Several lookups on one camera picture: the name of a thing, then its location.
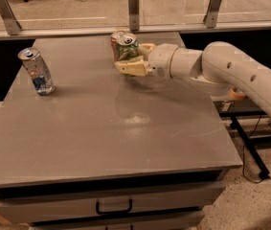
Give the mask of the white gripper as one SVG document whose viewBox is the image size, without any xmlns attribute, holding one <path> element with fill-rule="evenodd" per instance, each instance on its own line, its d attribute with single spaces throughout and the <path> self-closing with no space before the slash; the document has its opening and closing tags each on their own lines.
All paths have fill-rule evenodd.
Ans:
<svg viewBox="0 0 271 230">
<path fill-rule="evenodd" d="M 116 69 L 125 75 L 144 77 L 151 74 L 161 79 L 170 78 L 170 64 L 178 46 L 164 43 L 138 45 L 138 57 L 115 62 Z"/>
</svg>

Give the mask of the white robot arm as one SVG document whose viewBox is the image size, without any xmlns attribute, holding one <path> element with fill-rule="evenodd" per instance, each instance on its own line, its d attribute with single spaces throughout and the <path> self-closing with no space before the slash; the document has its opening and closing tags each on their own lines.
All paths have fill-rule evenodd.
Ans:
<svg viewBox="0 0 271 230">
<path fill-rule="evenodd" d="M 181 80 L 214 97 L 231 98 L 236 88 L 271 117 L 271 69 L 226 42 L 213 42 L 202 51 L 141 44 L 136 57 L 118 60 L 115 67 L 131 76 Z"/>
</svg>

